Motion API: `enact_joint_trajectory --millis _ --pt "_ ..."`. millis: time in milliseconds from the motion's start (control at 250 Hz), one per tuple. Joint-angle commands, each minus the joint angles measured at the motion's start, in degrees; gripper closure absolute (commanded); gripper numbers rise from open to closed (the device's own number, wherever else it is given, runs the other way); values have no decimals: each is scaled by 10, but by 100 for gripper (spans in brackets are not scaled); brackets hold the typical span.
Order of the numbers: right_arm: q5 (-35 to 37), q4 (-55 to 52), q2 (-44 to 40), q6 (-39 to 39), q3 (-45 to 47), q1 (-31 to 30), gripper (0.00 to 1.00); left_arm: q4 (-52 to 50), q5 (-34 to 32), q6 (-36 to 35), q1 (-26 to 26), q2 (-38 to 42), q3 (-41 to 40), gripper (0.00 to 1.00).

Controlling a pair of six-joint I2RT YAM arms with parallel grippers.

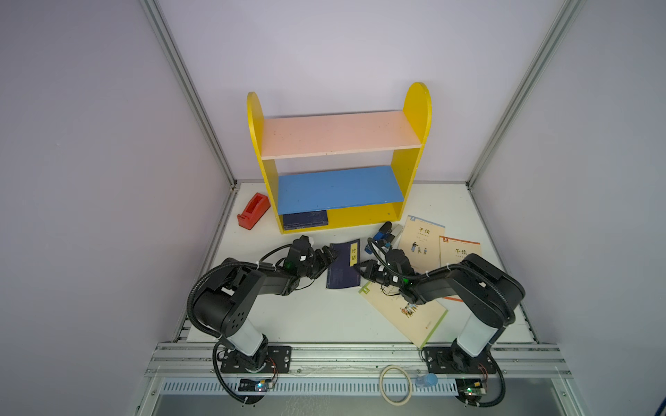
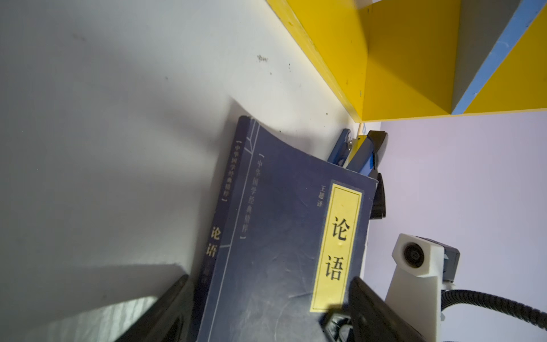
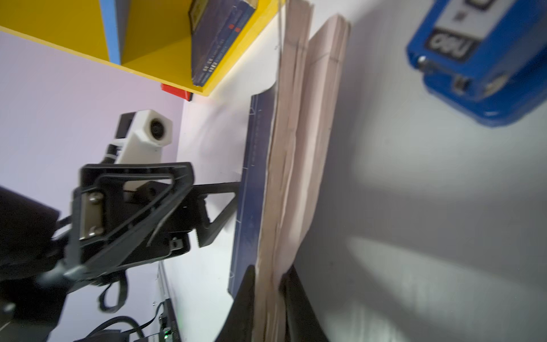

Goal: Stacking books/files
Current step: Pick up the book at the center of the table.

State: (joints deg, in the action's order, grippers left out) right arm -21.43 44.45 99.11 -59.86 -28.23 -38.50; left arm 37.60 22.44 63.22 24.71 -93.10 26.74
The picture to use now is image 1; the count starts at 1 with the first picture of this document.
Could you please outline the dark purple book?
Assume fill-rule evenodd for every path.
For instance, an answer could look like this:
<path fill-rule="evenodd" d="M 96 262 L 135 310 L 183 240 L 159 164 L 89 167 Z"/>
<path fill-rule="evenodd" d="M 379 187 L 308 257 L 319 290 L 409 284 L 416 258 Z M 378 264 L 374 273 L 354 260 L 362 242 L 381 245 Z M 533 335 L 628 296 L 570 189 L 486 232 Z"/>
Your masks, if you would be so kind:
<path fill-rule="evenodd" d="M 327 289 L 350 289 L 360 285 L 361 277 L 354 269 L 359 260 L 360 240 L 331 244 L 336 259 L 328 270 Z"/>
<path fill-rule="evenodd" d="M 285 231 L 316 228 L 329 225 L 327 211 L 307 211 L 282 216 Z"/>

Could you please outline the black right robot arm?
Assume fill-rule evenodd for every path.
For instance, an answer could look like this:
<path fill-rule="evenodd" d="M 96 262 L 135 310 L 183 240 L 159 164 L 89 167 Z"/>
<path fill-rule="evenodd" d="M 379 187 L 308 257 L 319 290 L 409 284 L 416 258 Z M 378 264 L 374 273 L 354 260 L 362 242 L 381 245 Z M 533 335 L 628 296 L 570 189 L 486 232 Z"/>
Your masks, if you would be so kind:
<path fill-rule="evenodd" d="M 489 349 L 516 320 L 515 310 L 525 297 L 523 286 L 477 254 L 459 263 L 417 273 L 401 250 L 390 250 L 383 258 L 353 266 L 357 274 L 374 284 L 397 289 L 409 306 L 421 306 L 446 296 L 458 296 L 471 317 L 444 357 L 459 374 L 491 371 Z"/>

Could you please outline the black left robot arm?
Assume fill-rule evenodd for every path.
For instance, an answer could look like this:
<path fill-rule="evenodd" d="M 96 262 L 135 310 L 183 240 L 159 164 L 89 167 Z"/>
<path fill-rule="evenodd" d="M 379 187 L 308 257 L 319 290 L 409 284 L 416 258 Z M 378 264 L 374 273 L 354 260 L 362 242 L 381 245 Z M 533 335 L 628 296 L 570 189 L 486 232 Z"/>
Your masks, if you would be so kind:
<path fill-rule="evenodd" d="M 278 378 L 277 363 L 269 355 L 268 337 L 249 320 L 250 311 L 260 295 L 289 296 L 299 289 L 303 278 L 315 282 L 338 259 L 338 252 L 325 245 L 315 249 L 307 236 L 281 245 L 260 260 L 243 262 L 227 258 L 206 272 L 187 297 L 187 318 L 198 331 L 215 339 L 213 372 L 222 389 L 243 406 L 255 405 L 263 396 L 241 395 L 224 380 L 220 352 L 237 353 L 242 366 L 259 372 L 265 365 Z"/>

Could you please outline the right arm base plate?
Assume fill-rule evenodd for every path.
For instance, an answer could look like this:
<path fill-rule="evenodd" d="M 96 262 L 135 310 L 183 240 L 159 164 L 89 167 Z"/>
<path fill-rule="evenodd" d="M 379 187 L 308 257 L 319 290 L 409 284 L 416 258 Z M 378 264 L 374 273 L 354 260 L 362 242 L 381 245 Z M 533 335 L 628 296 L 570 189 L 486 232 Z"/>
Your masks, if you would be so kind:
<path fill-rule="evenodd" d="M 496 365 L 493 364 L 488 350 L 483 350 L 478 356 L 472 357 L 454 345 L 424 347 L 421 350 L 421 359 L 425 362 L 428 372 L 433 374 L 484 375 L 497 373 Z"/>

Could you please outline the beige book green edge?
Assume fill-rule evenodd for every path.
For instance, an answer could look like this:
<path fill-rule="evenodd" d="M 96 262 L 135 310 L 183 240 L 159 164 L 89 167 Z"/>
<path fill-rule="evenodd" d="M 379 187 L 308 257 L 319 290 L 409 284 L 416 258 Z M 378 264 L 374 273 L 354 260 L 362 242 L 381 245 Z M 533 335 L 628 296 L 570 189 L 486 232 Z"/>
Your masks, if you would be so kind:
<path fill-rule="evenodd" d="M 368 282 L 359 294 L 417 348 L 427 345 L 449 312 L 437 301 L 416 305 L 396 288 Z"/>

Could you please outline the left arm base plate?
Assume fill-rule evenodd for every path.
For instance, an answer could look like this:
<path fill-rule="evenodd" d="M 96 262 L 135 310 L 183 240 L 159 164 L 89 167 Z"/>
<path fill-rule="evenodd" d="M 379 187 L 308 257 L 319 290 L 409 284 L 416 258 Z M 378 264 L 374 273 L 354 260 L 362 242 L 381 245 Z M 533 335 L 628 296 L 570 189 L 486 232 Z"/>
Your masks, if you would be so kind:
<path fill-rule="evenodd" d="M 222 349 L 217 353 L 217 362 L 222 374 L 288 374 L 291 356 L 292 346 L 268 344 L 253 356 Z"/>

